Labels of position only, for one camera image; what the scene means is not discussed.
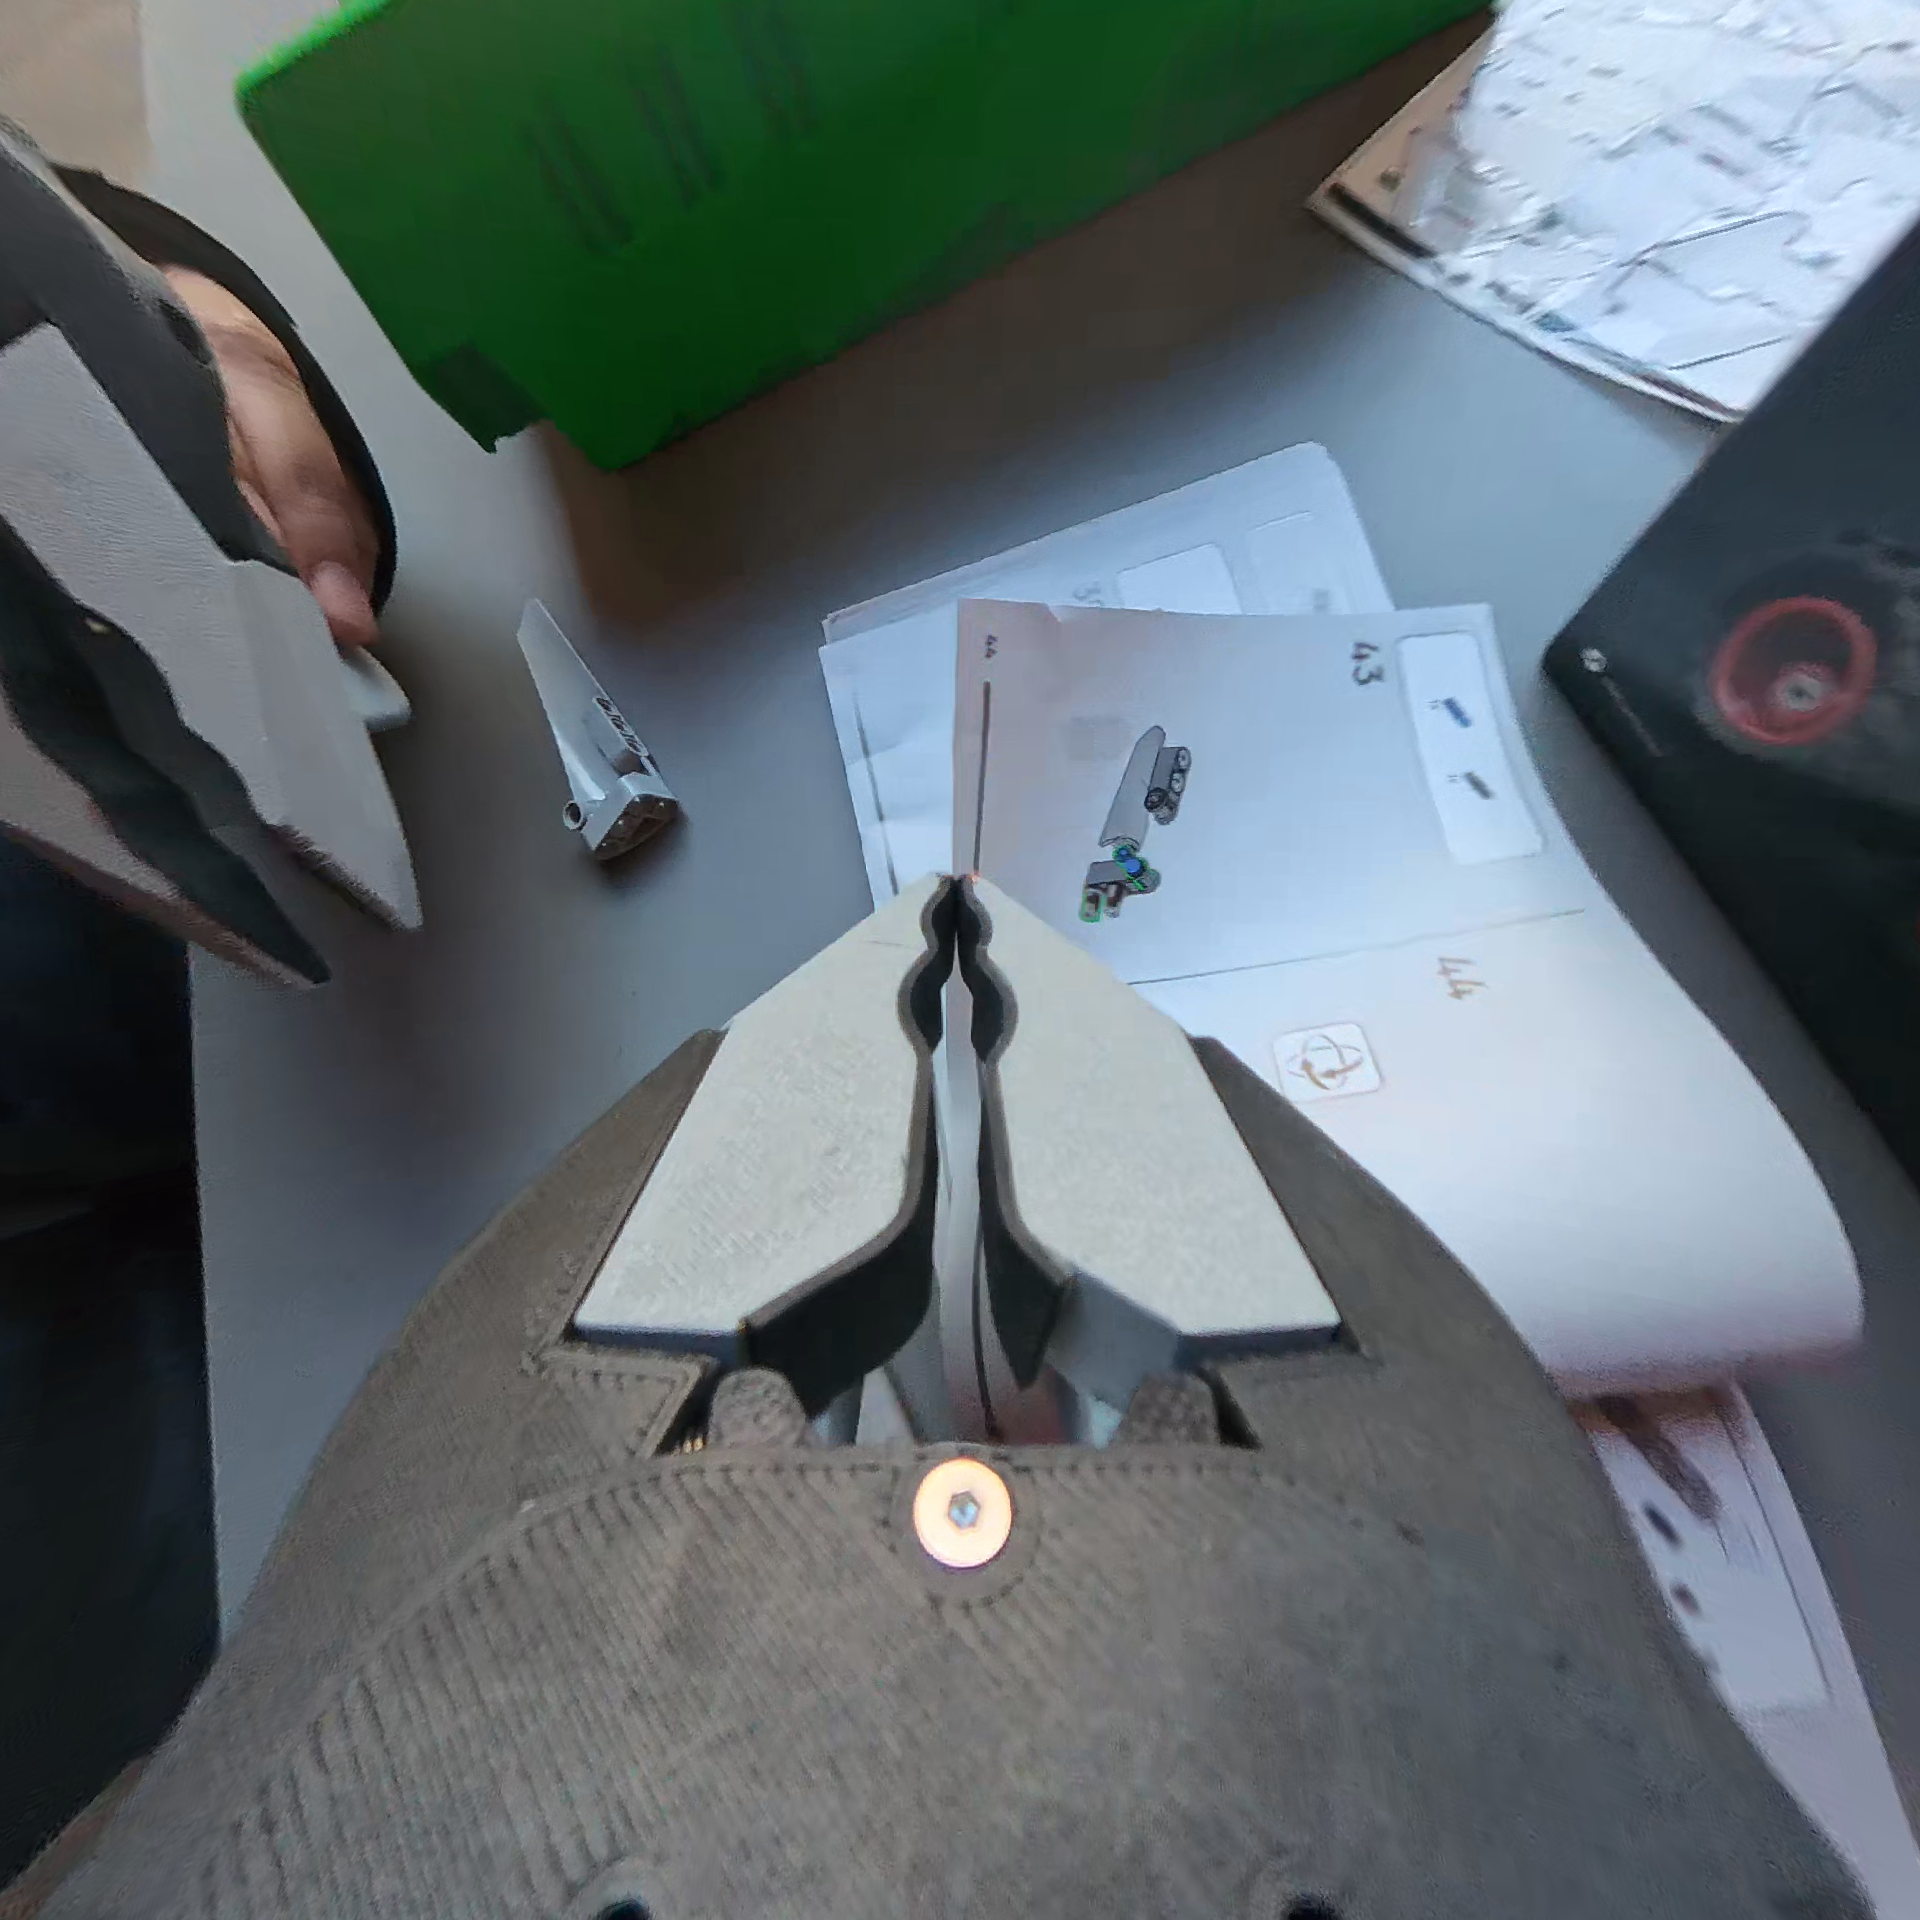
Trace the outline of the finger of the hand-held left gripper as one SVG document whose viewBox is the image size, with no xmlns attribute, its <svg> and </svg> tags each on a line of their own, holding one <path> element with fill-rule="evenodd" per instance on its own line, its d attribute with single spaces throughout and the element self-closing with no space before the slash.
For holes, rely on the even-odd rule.
<svg viewBox="0 0 1920 1920">
<path fill-rule="evenodd" d="M 2 358 L 3 529 L 82 616 L 118 743 L 233 848 L 282 854 L 395 929 L 419 888 L 372 736 L 409 715 L 310 588 L 227 557 L 51 326 Z"/>
<path fill-rule="evenodd" d="M 286 987 L 331 977 L 248 860 L 252 804 L 119 630 L 3 603 L 3 831 L 111 905 Z"/>
</svg>

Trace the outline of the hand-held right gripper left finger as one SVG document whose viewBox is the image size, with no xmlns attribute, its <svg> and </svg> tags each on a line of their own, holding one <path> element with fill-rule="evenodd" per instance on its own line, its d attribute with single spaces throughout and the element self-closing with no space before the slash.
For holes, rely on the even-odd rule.
<svg viewBox="0 0 1920 1920">
<path fill-rule="evenodd" d="M 954 881 L 921 877 L 701 1036 L 581 1340 L 762 1369 L 805 1414 L 895 1358 L 929 1309 L 954 931 Z"/>
</svg>

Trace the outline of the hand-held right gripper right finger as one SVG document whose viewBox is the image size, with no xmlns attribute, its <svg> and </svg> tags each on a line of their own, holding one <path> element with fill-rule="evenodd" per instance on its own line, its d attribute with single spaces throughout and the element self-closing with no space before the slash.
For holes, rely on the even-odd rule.
<svg viewBox="0 0 1920 1920">
<path fill-rule="evenodd" d="M 1339 1310 L 1192 1037 L 961 877 L 961 1427 L 1101 1445 L 1153 1374 L 1339 1344 Z"/>
</svg>

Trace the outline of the instruction booklet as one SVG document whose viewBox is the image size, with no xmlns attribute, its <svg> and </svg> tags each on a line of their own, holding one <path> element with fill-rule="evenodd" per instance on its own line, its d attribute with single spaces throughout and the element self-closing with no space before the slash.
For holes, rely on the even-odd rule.
<svg viewBox="0 0 1920 1920">
<path fill-rule="evenodd" d="M 1225 1043 L 1577 1393 L 1843 1352 L 1801 1145 L 1588 870 L 1491 613 L 1396 610 L 1321 444 L 828 613 L 878 902 L 981 873 Z"/>
</svg>

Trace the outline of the grey curved panel brick assembly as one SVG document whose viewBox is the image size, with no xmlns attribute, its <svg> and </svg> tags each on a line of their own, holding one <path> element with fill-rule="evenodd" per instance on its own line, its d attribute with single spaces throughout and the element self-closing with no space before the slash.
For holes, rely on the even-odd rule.
<svg viewBox="0 0 1920 1920">
<path fill-rule="evenodd" d="M 612 863 L 679 824 L 656 756 L 542 601 L 526 601 L 517 639 L 566 778 L 562 821 L 587 854 Z"/>
</svg>

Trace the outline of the black toy truck set box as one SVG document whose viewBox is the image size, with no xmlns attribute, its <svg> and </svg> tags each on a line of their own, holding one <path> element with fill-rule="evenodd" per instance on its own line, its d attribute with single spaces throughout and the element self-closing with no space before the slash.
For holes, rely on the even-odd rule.
<svg viewBox="0 0 1920 1920">
<path fill-rule="evenodd" d="M 1916 227 L 1544 670 L 1916 1177 Z"/>
</svg>

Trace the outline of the person's left hand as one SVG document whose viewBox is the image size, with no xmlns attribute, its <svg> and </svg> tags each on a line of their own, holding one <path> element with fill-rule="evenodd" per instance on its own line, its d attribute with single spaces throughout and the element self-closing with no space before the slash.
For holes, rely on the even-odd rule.
<svg viewBox="0 0 1920 1920">
<path fill-rule="evenodd" d="M 316 599 L 334 642 L 375 645 L 379 540 L 372 503 L 286 344 L 215 279 L 178 265 L 162 274 L 218 371 L 237 490 Z"/>
</svg>

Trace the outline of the person's dark clothing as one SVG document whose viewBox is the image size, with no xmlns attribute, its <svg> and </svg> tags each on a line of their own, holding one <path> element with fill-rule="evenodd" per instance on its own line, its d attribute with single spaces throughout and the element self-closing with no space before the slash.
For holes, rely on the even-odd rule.
<svg viewBox="0 0 1920 1920">
<path fill-rule="evenodd" d="M 2 1871 L 218 1638 L 188 961 L 2 851 Z"/>
</svg>

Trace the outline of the green plastic box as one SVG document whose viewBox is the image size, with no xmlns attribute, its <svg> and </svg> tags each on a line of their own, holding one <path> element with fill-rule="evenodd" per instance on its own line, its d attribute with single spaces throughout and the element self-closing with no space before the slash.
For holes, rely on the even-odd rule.
<svg viewBox="0 0 1920 1920">
<path fill-rule="evenodd" d="M 448 419 L 613 469 L 1475 11 L 339 3 L 233 100 Z"/>
</svg>

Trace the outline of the white printed paper sheet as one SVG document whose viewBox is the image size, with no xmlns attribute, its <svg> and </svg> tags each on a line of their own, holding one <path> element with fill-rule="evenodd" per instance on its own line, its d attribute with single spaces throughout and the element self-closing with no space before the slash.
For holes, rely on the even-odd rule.
<svg viewBox="0 0 1920 1920">
<path fill-rule="evenodd" d="M 1571 1403 L 1675 1629 L 1762 1760 L 1883 1917 L 1917 1914 L 1917 1854 L 1853 1650 L 1743 1393 Z"/>
</svg>

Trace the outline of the crumpled clear plastic bag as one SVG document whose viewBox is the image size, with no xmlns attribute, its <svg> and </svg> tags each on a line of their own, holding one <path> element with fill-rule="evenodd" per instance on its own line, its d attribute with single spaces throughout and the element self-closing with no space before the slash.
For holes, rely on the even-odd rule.
<svg viewBox="0 0 1920 1920">
<path fill-rule="evenodd" d="M 1524 348 L 1735 423 L 1916 225 L 1913 2 L 1510 2 L 1307 209 Z"/>
</svg>

